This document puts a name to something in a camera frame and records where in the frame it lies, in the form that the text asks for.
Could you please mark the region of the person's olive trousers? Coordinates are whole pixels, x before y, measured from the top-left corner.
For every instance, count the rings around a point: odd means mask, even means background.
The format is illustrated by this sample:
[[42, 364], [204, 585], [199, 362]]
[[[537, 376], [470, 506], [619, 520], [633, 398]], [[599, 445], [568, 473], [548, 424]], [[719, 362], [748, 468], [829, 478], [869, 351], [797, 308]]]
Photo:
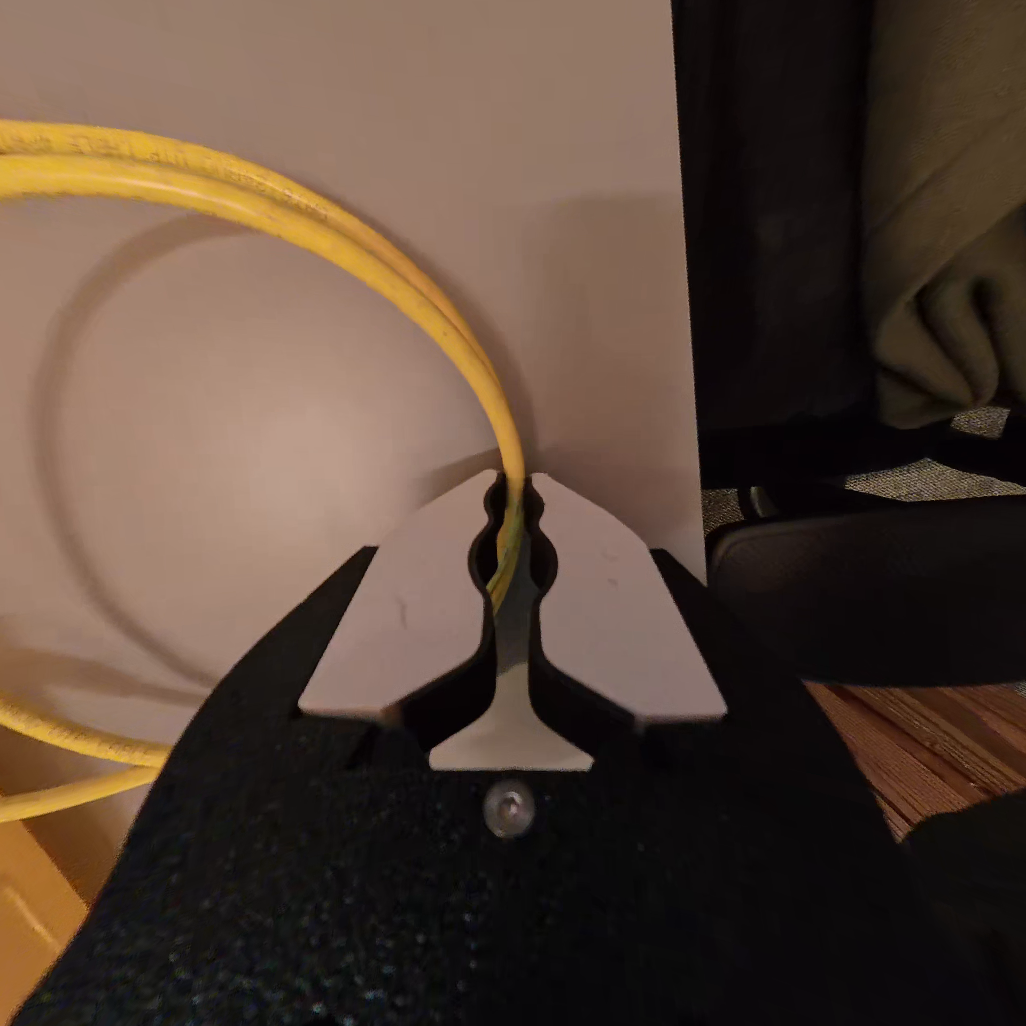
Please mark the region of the person's olive trousers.
[[1025, 3], [875, 4], [863, 289], [879, 415], [1024, 404]]

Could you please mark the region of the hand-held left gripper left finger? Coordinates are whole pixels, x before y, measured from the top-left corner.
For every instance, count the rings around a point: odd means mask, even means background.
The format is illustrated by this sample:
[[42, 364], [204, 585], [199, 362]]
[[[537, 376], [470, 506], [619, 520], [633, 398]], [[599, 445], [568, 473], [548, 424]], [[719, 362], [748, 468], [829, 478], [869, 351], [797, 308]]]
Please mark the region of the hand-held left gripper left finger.
[[482, 471], [386, 536], [301, 694], [302, 714], [446, 740], [488, 709], [486, 586], [505, 498], [504, 476]]

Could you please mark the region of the black office chair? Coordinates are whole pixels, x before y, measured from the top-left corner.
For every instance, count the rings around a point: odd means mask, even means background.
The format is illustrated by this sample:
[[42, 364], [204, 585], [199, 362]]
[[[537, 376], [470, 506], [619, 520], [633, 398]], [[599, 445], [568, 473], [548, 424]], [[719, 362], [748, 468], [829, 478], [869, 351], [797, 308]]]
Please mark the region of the black office chair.
[[702, 443], [709, 586], [802, 678], [1024, 687], [1024, 410]]

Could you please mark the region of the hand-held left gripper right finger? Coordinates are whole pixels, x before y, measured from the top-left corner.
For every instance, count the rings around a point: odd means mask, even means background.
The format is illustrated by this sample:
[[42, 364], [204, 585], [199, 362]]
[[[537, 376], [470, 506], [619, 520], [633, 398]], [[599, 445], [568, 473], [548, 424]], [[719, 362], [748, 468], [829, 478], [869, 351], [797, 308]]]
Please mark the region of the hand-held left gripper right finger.
[[578, 748], [726, 714], [642, 538], [546, 473], [524, 491], [535, 590], [528, 695]]

